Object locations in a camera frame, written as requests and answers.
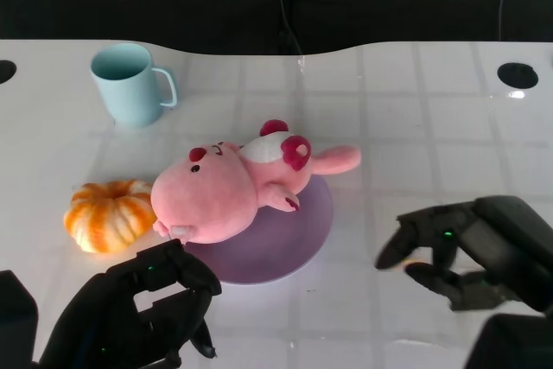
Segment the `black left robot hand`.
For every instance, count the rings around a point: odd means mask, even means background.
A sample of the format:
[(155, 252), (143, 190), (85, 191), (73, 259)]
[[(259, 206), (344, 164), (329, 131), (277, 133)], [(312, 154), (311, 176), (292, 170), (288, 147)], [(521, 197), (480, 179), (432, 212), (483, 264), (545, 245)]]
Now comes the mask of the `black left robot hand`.
[(219, 279), (170, 240), (93, 276), (56, 322), (38, 368), (179, 368), (216, 352), (205, 320)]

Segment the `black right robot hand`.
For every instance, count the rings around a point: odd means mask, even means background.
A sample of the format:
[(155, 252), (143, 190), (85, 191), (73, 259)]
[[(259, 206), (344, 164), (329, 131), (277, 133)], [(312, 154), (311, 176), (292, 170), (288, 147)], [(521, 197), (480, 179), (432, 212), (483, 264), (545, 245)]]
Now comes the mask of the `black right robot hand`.
[(375, 262), (388, 270), (418, 248), (430, 262), (405, 273), (444, 296), (454, 312), (491, 310), (523, 302), (552, 314), (552, 228), (524, 200), (512, 195), (426, 207), (397, 217), (398, 229)]

